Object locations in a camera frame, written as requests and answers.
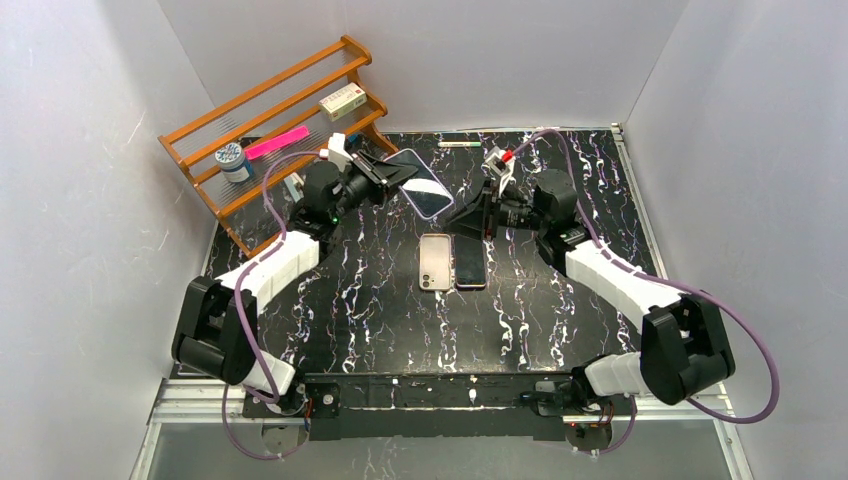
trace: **black marble-pattern tabletop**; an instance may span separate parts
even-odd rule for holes
[[[611,248],[653,273],[654,266],[609,130],[564,131],[587,213]],[[394,134],[455,195],[472,199],[488,148],[515,148],[530,133]],[[481,141],[483,148],[440,149],[437,142]],[[533,173],[566,170],[555,139],[540,139],[517,160],[517,185],[530,194]],[[487,245],[481,291],[419,290],[418,237],[440,222],[418,218],[402,195],[342,219],[343,244],[278,295],[259,317],[263,349],[305,372],[485,373],[563,370],[601,353],[638,348],[631,322],[593,292],[548,267],[530,232],[500,230]],[[257,219],[240,218],[241,222]],[[219,228],[207,274],[245,257]]]

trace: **wooden rack rail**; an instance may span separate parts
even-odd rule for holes
[[[306,78],[307,80],[311,79],[312,77],[309,75],[311,70],[320,70],[319,67],[322,65],[322,62],[330,62],[331,59],[338,61],[338,58],[340,58],[338,54],[340,52],[344,54],[341,56],[343,59],[343,65],[336,68],[331,73],[321,76],[307,87],[299,90],[294,95],[288,96],[284,100],[275,103],[270,108],[264,109],[261,113],[256,115],[251,114],[251,118],[246,121],[237,123],[230,118],[231,114],[235,114],[240,108],[247,108],[245,105],[249,102],[254,101],[253,103],[255,104],[255,101],[261,100],[261,97],[264,94],[281,85],[285,85],[285,82],[292,80],[293,77],[298,77],[301,80],[303,78]],[[230,189],[227,194],[222,194],[222,189],[229,188],[228,186],[221,186],[224,185],[225,182],[219,180],[216,186],[217,190],[205,187],[205,185],[214,183],[210,181],[221,173],[220,168],[208,159],[224,145],[227,145],[230,142],[237,142],[242,137],[258,135],[261,136],[258,141],[262,142],[308,122],[312,122],[313,124],[318,122],[318,124],[321,125],[321,129],[326,131],[337,131],[336,128],[338,128],[338,130],[342,131],[346,136],[361,132],[384,151],[388,153],[397,152],[397,147],[386,139],[386,137],[384,137],[374,125],[374,122],[378,118],[388,113],[386,105],[362,84],[362,80],[359,77],[358,69],[370,63],[371,53],[359,42],[345,35],[341,37],[338,42],[302,60],[296,65],[283,70],[277,75],[274,75],[268,80],[265,80],[259,85],[256,85],[211,112],[201,116],[197,120],[178,128],[176,131],[168,135],[159,137],[159,141],[162,143],[162,146],[165,147],[165,150],[174,162],[177,163],[177,166],[186,176],[188,181],[194,186],[194,189],[212,213],[214,213],[218,218],[218,222],[220,222],[221,226],[224,230],[226,230],[230,238],[233,239],[236,245],[238,245],[238,247],[248,257],[252,258],[259,254],[259,252],[271,244],[276,235],[272,235],[254,248],[250,248],[248,247],[245,239],[242,238],[243,235],[236,231],[236,229],[232,228],[229,219],[236,212],[243,209],[250,202],[256,200],[262,195],[261,178],[258,180],[254,179],[247,187],[240,190]],[[326,96],[332,93],[335,88],[338,88],[338,86],[333,87],[333,84],[337,84],[338,81],[342,79],[346,79],[346,82],[355,82],[357,85],[362,87],[367,95],[367,102],[365,105],[358,107],[356,111],[345,116],[350,117],[350,122],[353,122],[352,124],[348,125],[346,128],[342,128],[342,125],[331,124],[330,121],[324,117],[317,101],[314,101],[314,105],[309,108],[297,114],[293,114],[295,107],[310,97],[313,97],[314,100],[314,97],[317,95]],[[225,118],[227,119],[227,122],[222,123],[222,120]],[[266,125],[269,122],[274,123],[275,120],[277,122],[283,121],[283,123],[267,133],[256,133],[257,129],[260,129],[263,125]],[[203,141],[201,147],[191,148],[190,153],[185,152],[186,144],[190,146],[197,143],[196,138],[192,139],[194,135],[203,137],[203,133],[205,133],[208,137],[210,131],[214,131],[216,126],[220,129],[220,125],[222,124],[226,125],[226,133],[215,137],[215,139],[211,142],[207,143],[206,141]],[[300,142],[281,150],[281,152],[287,153],[290,148],[290,151],[302,150],[302,148],[298,148],[298,143]],[[314,157],[299,157],[284,165],[279,169],[279,171],[271,176],[269,180],[269,188],[272,188],[287,176],[305,167],[312,160],[314,160]]]

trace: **white wall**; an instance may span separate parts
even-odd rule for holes
[[[670,275],[738,306],[780,404],[739,432],[757,478],[845,478],[848,4],[690,3],[627,122]],[[738,414],[768,378],[732,330]]]
[[[387,131],[622,121],[687,3],[159,1],[216,104],[350,33]]]
[[[213,225],[156,136],[211,102],[155,0],[0,18],[0,477],[127,478]]]

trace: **purple cable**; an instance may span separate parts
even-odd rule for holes
[[[309,431],[308,430],[307,430],[306,440],[304,440],[303,443],[301,443],[300,445],[297,445],[296,447],[292,448],[291,450],[289,450],[287,452],[279,453],[277,455],[260,455],[258,453],[253,453],[250,450],[248,450],[247,448],[245,448],[245,446],[242,445],[238,441],[238,439],[236,438],[235,432],[233,432],[233,429],[230,427],[230,422],[227,421],[227,392],[229,390],[230,390],[230,386],[227,385],[227,384],[224,384],[224,399],[221,400],[221,421],[224,422],[224,432],[226,432],[227,438],[230,439],[230,443],[232,443],[233,446],[236,447],[236,450],[238,450],[239,452],[247,455],[248,457],[250,457],[254,460],[280,460],[280,459],[288,457],[292,453],[300,450],[300,447],[306,445],[306,440],[309,440],[309,433],[308,433]]]
[[[633,431],[633,426],[636,425],[636,397],[633,395],[630,396],[630,421],[627,423],[627,429],[624,431],[624,434],[619,438],[614,444],[610,445],[603,450],[598,450],[598,455],[603,455],[605,453],[610,453],[616,450],[618,447],[624,445],[624,442],[630,438],[630,433]],[[550,443],[541,443],[541,445],[551,448],[562,448],[560,445],[553,445]],[[582,451],[578,450],[580,453],[585,453],[586,455],[591,455],[592,451]]]
[[[574,181],[574,183],[576,185],[577,180],[574,178],[574,172],[573,172],[573,169],[571,167],[571,155],[569,155],[569,153],[568,153],[568,144],[565,141],[565,137],[562,136],[562,133],[560,133],[556,129],[547,128],[547,129],[540,130],[540,131],[536,132],[526,142],[519,145],[518,148],[516,148],[512,152],[513,156],[518,156],[518,154],[522,150],[527,148],[531,143],[535,142],[539,137],[541,137],[542,135],[547,135],[549,133],[555,134],[559,138],[559,148],[560,148],[560,150],[562,150],[563,155],[565,155],[565,163],[566,163],[566,166],[568,167],[568,175],[571,177],[572,181]],[[580,218],[583,219],[583,223],[586,226],[586,229],[589,231],[589,236],[592,237],[592,243],[594,243],[596,247],[601,249],[601,254],[605,258],[607,258],[608,260],[612,260],[612,264],[615,265],[616,267],[624,270],[627,273],[631,273],[633,271],[632,268],[630,268],[629,266],[619,262],[618,260],[613,260],[612,256],[607,251],[606,247],[601,244],[601,240],[598,237],[598,233],[595,231],[595,227],[592,225],[592,222],[589,220],[588,215],[586,215],[586,212],[585,212],[585,210],[583,210],[583,206],[581,205],[581,203],[579,201],[577,202],[577,211],[580,214]],[[661,285],[666,285],[666,286],[669,286],[669,287],[672,287],[672,288],[676,288],[676,289],[681,290],[681,291],[686,292],[686,293],[698,295],[700,297],[703,297],[708,302],[713,303],[714,305],[716,305],[721,310],[724,310],[724,312],[727,313],[727,315],[730,318],[732,318],[734,321],[736,321],[736,323],[739,324],[740,327],[742,327],[742,330],[745,330],[745,333],[747,333],[748,336],[751,337],[751,340],[754,341],[754,344],[760,350],[760,353],[762,353],[762,355],[763,355],[763,359],[766,361],[766,366],[768,367],[768,370],[769,370],[769,377],[771,379],[771,392],[769,394],[768,403],[766,403],[766,406],[756,415],[752,415],[750,417],[731,417],[729,415],[725,415],[723,413],[719,413],[719,412],[716,412],[714,410],[710,410],[709,408],[702,405],[700,402],[693,400],[691,398],[688,400],[688,402],[691,403],[692,405],[694,405],[695,408],[697,408],[698,410],[706,413],[707,415],[709,415],[713,418],[717,418],[719,420],[728,422],[728,423],[736,423],[736,424],[757,423],[757,422],[760,422],[762,420],[765,420],[766,417],[771,415],[771,413],[777,407],[777,400],[780,398],[780,378],[777,375],[777,365],[774,361],[774,357],[772,356],[771,352],[769,351],[768,347],[766,346],[765,341],[762,339],[762,337],[760,337],[759,334],[757,334],[754,331],[753,328],[751,328],[751,326],[748,324],[748,322],[746,322],[736,310],[734,310],[733,308],[731,308],[729,305],[727,305],[723,301],[719,300],[718,298],[710,295],[709,293],[706,293],[704,291],[700,291],[696,288],[690,287],[690,286],[688,286],[688,285],[686,285],[682,282],[656,277],[654,275],[649,275],[649,274],[643,273],[643,272],[636,272],[634,275],[643,279],[643,280],[648,280],[650,282],[659,283]]]
[[[257,262],[254,262],[247,266],[239,275],[239,278],[236,280],[235,285],[235,297],[236,297],[236,310],[239,314],[239,320],[241,321],[241,326],[244,329],[244,333],[247,336],[247,343],[250,344],[250,349],[253,350],[253,355],[256,356],[256,361],[259,362],[259,368],[262,369],[262,373],[265,374],[265,378],[268,380],[268,383],[271,385],[271,396],[268,397],[259,391],[250,388],[244,387],[245,391],[253,395],[254,397],[262,400],[265,403],[277,403],[280,401],[280,391],[277,388],[277,383],[274,381],[274,377],[271,375],[271,369],[268,367],[268,363],[265,361],[265,358],[262,356],[262,349],[259,348],[259,344],[256,342],[256,337],[253,335],[253,331],[250,328],[250,323],[247,321],[247,313],[244,311],[244,302],[241,300],[241,284],[245,278],[250,274],[250,272],[256,268],[259,262],[265,260],[266,258],[273,255],[277,252],[286,241],[286,222],[283,221],[283,217],[277,213],[277,210],[271,204],[271,200],[268,198],[268,179],[271,177],[271,173],[283,162],[286,160],[299,157],[303,155],[318,155],[318,152],[294,152],[288,155],[283,156],[279,160],[275,161],[268,167],[268,170],[265,172],[265,176],[262,179],[262,202],[265,204],[265,208],[271,212],[271,215],[280,224],[280,243],[276,244],[273,248],[269,249],[267,252],[263,253]]]

